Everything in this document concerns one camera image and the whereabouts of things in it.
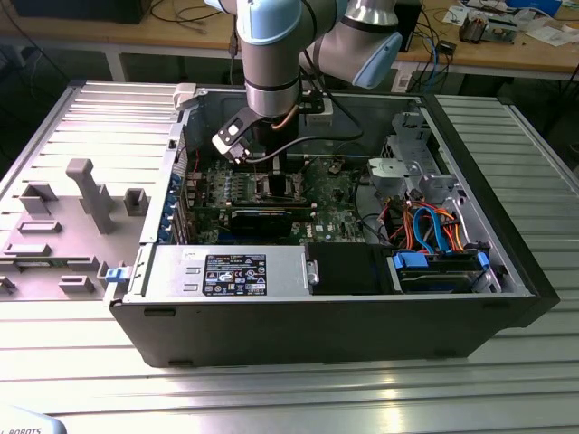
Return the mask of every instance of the wooden workbench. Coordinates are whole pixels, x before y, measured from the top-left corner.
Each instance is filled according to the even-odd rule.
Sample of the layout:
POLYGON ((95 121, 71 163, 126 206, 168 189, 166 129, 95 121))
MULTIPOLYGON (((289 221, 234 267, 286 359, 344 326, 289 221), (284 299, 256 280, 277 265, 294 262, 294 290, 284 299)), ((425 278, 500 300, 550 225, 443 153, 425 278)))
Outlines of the wooden workbench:
MULTIPOLYGON (((579 46, 567 44, 552 47, 526 34, 519 34, 514 44, 483 42, 467 44, 459 41, 459 27, 443 24, 443 9, 454 5, 453 0, 424 0, 432 26, 442 39, 458 45, 451 71, 480 73, 485 75, 521 76, 564 80, 572 73, 579 61, 579 46)), ((203 5, 203 0, 176 0, 178 9, 203 5)), ((184 26, 166 23, 146 16, 141 24, 114 24, 60 20, 51 18, 20 18, 12 15, 35 42, 43 46, 101 51, 107 55, 114 80, 124 80, 125 74, 119 54, 138 52, 150 54, 183 55, 191 57, 228 57, 227 47, 232 30, 232 18, 218 14, 205 20, 200 34, 184 26)), ((196 17, 213 11, 210 8, 189 11, 188 17, 196 17)), ((170 0, 156 9, 157 14, 173 19, 170 0)), ((579 20, 579 12, 562 8, 558 19, 579 20)), ((0 15, 1 44, 22 45, 24 38, 14 29, 4 14, 0 15)), ((421 62, 429 60, 429 53, 420 38, 414 38, 411 50, 400 53, 396 69, 405 74, 421 68, 421 62)))

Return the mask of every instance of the robotic arm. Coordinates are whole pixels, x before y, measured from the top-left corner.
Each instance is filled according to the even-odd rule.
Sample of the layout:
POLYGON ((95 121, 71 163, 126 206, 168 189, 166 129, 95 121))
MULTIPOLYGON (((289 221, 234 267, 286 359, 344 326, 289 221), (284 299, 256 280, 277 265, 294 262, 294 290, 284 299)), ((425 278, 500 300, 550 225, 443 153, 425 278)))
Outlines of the robotic arm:
POLYGON ((384 79, 402 44, 395 0, 205 2, 237 15, 248 107, 213 138, 219 152, 237 164, 249 154, 243 137, 249 129, 265 146, 266 156, 276 159, 281 156, 276 150, 297 137, 300 65, 311 71, 311 60, 317 71, 372 89, 384 79))

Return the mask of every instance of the white clip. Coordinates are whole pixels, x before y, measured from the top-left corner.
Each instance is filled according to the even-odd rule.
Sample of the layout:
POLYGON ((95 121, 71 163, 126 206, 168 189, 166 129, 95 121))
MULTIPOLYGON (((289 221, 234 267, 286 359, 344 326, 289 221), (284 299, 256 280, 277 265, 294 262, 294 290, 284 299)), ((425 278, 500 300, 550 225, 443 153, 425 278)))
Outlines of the white clip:
POLYGON ((193 105, 193 100, 197 96, 197 85, 195 83, 179 83, 173 92, 173 105, 175 110, 188 109, 193 105))

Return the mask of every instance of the blue cable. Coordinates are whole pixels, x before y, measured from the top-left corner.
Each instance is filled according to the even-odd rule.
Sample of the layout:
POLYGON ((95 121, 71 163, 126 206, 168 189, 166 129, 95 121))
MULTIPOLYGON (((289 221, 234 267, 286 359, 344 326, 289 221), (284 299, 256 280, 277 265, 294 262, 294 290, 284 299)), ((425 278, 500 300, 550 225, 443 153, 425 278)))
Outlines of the blue cable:
POLYGON ((432 48, 432 57, 434 58, 434 66, 432 67, 432 75, 431 77, 428 79, 428 82, 426 83, 426 88, 424 89, 424 92, 428 92, 428 90, 430 90, 430 88, 432 87, 432 84, 434 83, 434 78, 436 77, 436 67, 438 66, 438 53, 436 52, 436 47, 434 46, 434 42, 432 41, 431 38, 427 38, 424 37, 423 38, 428 41, 428 43, 431 45, 432 48))
POLYGON ((436 237, 436 242, 438 242, 438 247, 442 251, 445 251, 447 253, 450 252, 451 248, 449 247, 448 243, 444 239, 444 236, 442 235, 442 225, 441 221, 438 218, 438 214, 436 213, 436 211, 430 208, 426 208, 425 206, 423 206, 422 208, 419 208, 418 211, 414 214, 414 222, 413 222, 414 237, 416 237, 416 240, 420 242, 420 244, 425 249, 427 249, 431 255, 435 253, 434 249, 422 238, 422 235, 420 234, 420 228, 418 227, 420 214, 424 212, 429 212, 431 214, 432 225, 434 226, 434 235, 436 237))

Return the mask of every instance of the blue object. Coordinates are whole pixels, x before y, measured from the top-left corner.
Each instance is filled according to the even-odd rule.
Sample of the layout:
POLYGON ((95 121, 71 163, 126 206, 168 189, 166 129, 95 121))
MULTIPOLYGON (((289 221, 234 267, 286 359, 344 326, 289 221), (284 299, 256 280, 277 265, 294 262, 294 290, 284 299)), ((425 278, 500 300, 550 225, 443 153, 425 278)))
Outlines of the blue object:
POLYGON ((428 43, 431 45, 432 57, 434 59, 434 66, 432 66, 432 75, 428 79, 428 82, 426 83, 426 88, 424 88, 424 92, 427 92, 432 87, 432 84, 434 83, 434 78, 437 75, 436 67, 438 66, 438 53, 436 52, 436 47, 434 46, 434 42, 432 41, 432 39, 431 38, 424 38, 424 39, 428 41, 428 43))
POLYGON ((237 33, 252 45, 268 45, 288 35, 300 18, 300 1, 243 1, 237 4, 237 33))
POLYGON ((66 434, 66 428, 50 416, 0 404, 0 433, 66 434))
POLYGON ((484 251, 480 251, 477 255, 477 258, 479 258, 480 266, 482 269, 489 269, 489 257, 484 251))
POLYGON ((169 219, 167 219, 167 216, 164 215, 163 217, 161 217, 161 227, 168 228, 169 226, 171 226, 171 222, 169 221, 169 219))
POLYGON ((169 232, 161 229, 159 232, 157 232, 157 238, 159 242, 167 242, 169 241, 169 232))
POLYGON ((177 202, 177 198, 176 198, 176 196, 173 196, 172 194, 168 194, 165 197, 165 203, 168 203, 170 205, 175 205, 176 202, 177 202))
POLYGON ((447 253, 451 252, 451 248, 444 239, 444 236, 442 236, 442 226, 441 221, 438 218, 438 214, 436 213, 436 211, 430 208, 426 208, 425 206, 419 208, 418 211, 414 214, 414 222, 413 222, 414 237, 416 237, 416 240, 420 242, 421 246, 427 249, 431 255, 434 254, 434 249, 426 241, 422 239, 422 235, 420 234, 420 228, 418 227, 418 223, 420 221, 419 219, 420 214, 424 214, 425 212, 429 212, 432 217, 432 225, 434 226, 434 235, 436 236, 436 242, 438 243, 438 247, 442 251, 445 251, 447 253))
POLYGON ((396 269, 427 269, 428 260, 424 253, 404 251, 394 255, 394 267, 396 269))
POLYGON ((365 89, 373 89, 379 85, 390 71, 401 46, 402 35, 398 32, 393 33, 380 45, 380 48, 370 56, 362 69, 354 77, 352 84, 365 89))
POLYGON ((171 174, 171 179, 169 181, 172 186, 178 187, 181 185, 181 176, 178 174, 171 174))
POLYGON ((130 279, 131 267, 108 269, 105 275, 107 283, 122 283, 130 279))
POLYGON ((561 0, 507 0, 508 7, 516 7, 518 9, 534 7, 551 16, 556 15, 562 4, 561 0))
POLYGON ((219 0, 204 0, 204 2, 206 5, 214 7, 218 11, 225 12, 219 0))
POLYGON ((336 21, 334 25, 338 24, 344 18, 347 9, 347 0, 336 0, 336 21))
POLYGON ((167 215, 167 217, 172 216, 175 213, 175 208, 173 208, 171 205, 166 204, 163 207, 163 212, 167 215))

